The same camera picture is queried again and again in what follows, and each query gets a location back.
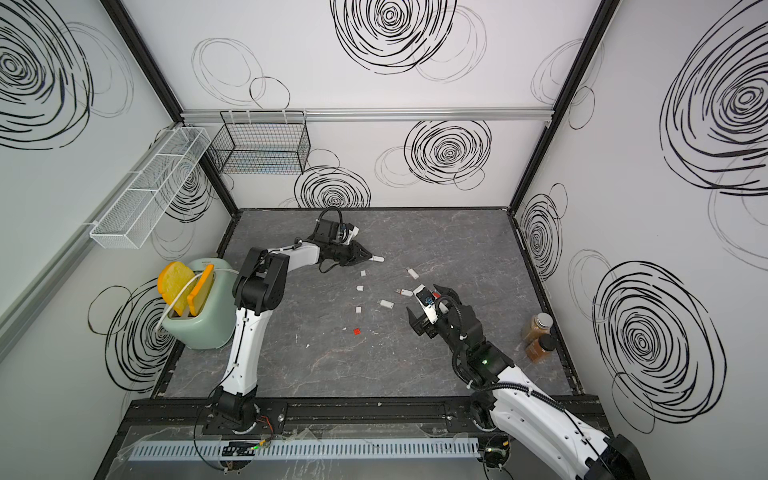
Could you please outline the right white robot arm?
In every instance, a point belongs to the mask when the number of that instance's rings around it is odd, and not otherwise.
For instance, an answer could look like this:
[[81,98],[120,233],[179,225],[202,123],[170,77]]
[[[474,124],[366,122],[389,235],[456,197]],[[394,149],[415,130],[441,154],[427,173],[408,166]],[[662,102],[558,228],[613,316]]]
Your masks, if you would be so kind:
[[419,314],[408,310],[413,331],[441,337],[454,374],[472,392],[474,422],[514,438],[561,479],[648,479],[639,450],[622,435],[610,436],[571,413],[530,380],[486,339],[473,308],[435,285],[413,290]]

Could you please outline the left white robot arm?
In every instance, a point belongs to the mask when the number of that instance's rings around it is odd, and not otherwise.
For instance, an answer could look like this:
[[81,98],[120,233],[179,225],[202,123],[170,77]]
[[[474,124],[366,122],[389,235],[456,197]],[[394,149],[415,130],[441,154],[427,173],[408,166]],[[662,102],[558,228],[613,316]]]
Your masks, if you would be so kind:
[[350,267],[383,257],[363,247],[359,229],[339,219],[318,217],[309,237],[276,248],[253,247],[236,275],[232,294],[235,330],[228,364],[221,382],[211,392],[213,418],[237,435],[258,425],[261,415],[255,401],[258,362],[269,321],[282,302],[288,274],[326,261],[333,268]]

